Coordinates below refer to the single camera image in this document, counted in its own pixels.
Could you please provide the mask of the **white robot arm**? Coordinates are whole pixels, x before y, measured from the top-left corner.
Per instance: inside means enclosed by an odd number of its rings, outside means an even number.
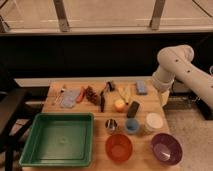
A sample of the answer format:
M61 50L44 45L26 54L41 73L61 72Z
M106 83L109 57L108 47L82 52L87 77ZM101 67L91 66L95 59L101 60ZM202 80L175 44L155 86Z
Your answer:
M213 110L213 76L195 67L191 61L194 50L189 45L170 46L157 54L158 68L151 77L153 86L161 93L178 78Z

